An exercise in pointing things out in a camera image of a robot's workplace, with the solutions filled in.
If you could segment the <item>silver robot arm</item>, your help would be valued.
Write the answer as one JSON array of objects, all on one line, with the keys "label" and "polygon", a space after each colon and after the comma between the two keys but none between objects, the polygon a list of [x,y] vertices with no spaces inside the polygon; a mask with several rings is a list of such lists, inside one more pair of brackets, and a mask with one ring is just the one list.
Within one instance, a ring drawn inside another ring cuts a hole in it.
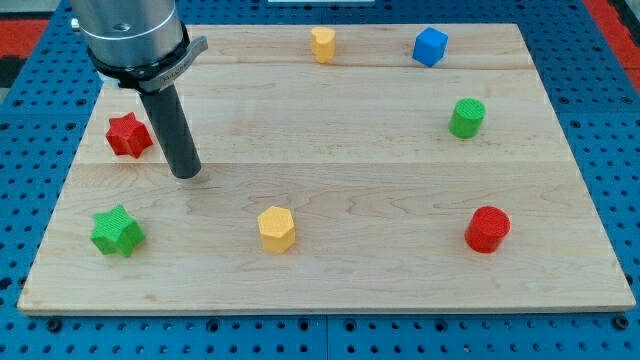
[{"label": "silver robot arm", "polygon": [[175,82],[208,49],[189,37],[174,0],[71,0],[88,53],[119,88],[155,93]]}]

